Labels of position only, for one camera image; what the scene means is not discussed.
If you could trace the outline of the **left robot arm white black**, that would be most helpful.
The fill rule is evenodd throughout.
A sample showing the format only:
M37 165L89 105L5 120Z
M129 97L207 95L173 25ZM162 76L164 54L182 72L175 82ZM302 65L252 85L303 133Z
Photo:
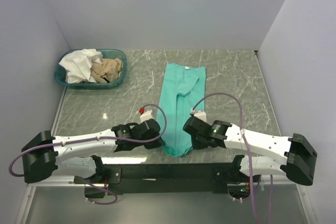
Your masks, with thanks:
M160 130L158 122L149 119L87 135L53 136L50 131L40 132L22 148L24 180L32 184L51 175L65 175L99 183L105 176L103 156L139 146L158 148L163 145Z

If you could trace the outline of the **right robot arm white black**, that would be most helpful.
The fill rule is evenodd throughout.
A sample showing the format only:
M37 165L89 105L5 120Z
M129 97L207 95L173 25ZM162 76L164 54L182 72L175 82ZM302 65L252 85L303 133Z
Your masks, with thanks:
M254 157L235 156L230 169L235 183L250 175L280 175L299 185L313 184L318 154L301 134L267 135L219 120L209 125L195 116L186 121L183 131L191 136L195 150L222 147L254 153Z

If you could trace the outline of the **teal t shirt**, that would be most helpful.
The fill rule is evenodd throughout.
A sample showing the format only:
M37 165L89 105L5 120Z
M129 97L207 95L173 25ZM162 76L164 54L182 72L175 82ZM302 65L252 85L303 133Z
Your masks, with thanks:
M163 151L181 157L192 149L191 136L183 131L191 109L205 97L206 68L190 68L175 63L166 65L159 107L167 118L162 135Z

